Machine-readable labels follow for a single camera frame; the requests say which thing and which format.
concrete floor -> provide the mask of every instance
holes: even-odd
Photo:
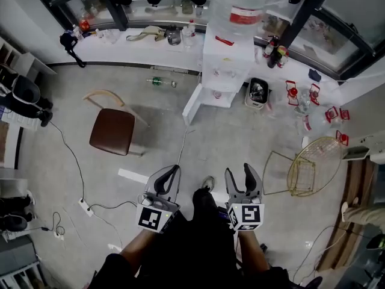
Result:
[[[85,182],[88,204],[118,205],[136,201],[144,185],[118,176],[120,168],[149,176],[158,169],[177,162],[185,125],[182,110],[197,84],[197,77],[166,71],[133,67],[78,66],[55,67],[58,75],[44,78],[43,94],[52,98],[53,123],[65,136],[75,152]],[[152,75],[165,76],[178,82],[177,88],[156,87],[146,82]],[[99,109],[82,101],[95,89],[117,93],[150,124],[148,129],[135,130],[134,143],[147,148],[141,157],[121,157],[88,144]],[[207,175],[217,181],[215,191],[225,193],[224,171],[229,167],[242,185],[243,163],[251,164],[262,178],[270,150],[293,154],[300,149],[295,130],[269,120],[258,111],[244,106],[244,89],[229,109],[201,107],[189,127],[180,159],[182,178],[177,201],[190,219],[193,215],[192,194]],[[113,103],[102,101],[107,107]],[[116,230],[97,217],[89,217],[78,205],[82,184],[75,160],[65,147],[60,133],[52,126],[37,132],[23,133],[20,170],[29,179],[29,189],[36,198],[35,211],[42,224],[52,226],[52,213],[61,215],[65,227],[64,240],[51,232],[35,231],[32,238],[42,263],[61,288],[82,288],[95,270],[99,270],[111,252],[108,245],[129,243],[140,231],[136,228],[135,207],[130,204],[115,210],[95,207],[95,213],[113,224]],[[267,257],[272,265],[289,270],[292,276],[306,256],[317,235],[333,225],[339,212],[346,175],[342,163],[334,180],[310,197],[291,197],[280,193],[263,197],[265,223],[256,230],[260,243],[269,247]],[[279,189],[279,185],[270,185]],[[297,273],[299,282],[313,270],[313,264],[328,242],[332,228],[317,240],[312,253]],[[323,288],[333,288],[331,275]]]

window frame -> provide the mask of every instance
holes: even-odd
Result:
[[[70,0],[41,1],[64,29],[72,29],[71,22],[77,23],[77,19],[70,11],[70,8],[66,5],[66,3]],[[100,30],[118,28],[120,31],[126,31],[127,28],[144,28],[149,25],[156,25],[161,28],[166,28],[171,24],[180,28],[188,25],[188,22],[183,20],[129,20],[121,5],[116,5],[114,0],[103,1],[106,3],[114,23],[93,25],[91,30],[95,30],[96,28]],[[347,23],[322,8],[324,1],[325,0],[304,0],[302,6],[293,18],[292,23],[287,25],[283,31],[280,38],[280,44],[288,49],[290,58],[302,62],[328,75],[329,77],[340,81],[340,84],[342,84],[343,81],[359,75],[385,56],[385,39],[376,47],[371,47],[364,40],[364,38],[349,27]],[[357,52],[348,58],[346,64],[340,70],[332,70],[326,65],[323,65],[322,63],[315,61],[294,49],[291,49],[291,44],[311,16],[315,16],[325,22],[331,28],[341,33],[358,48]],[[196,31],[205,33],[206,25],[196,24]],[[254,44],[265,47],[268,44],[268,40],[256,36],[254,37]]]

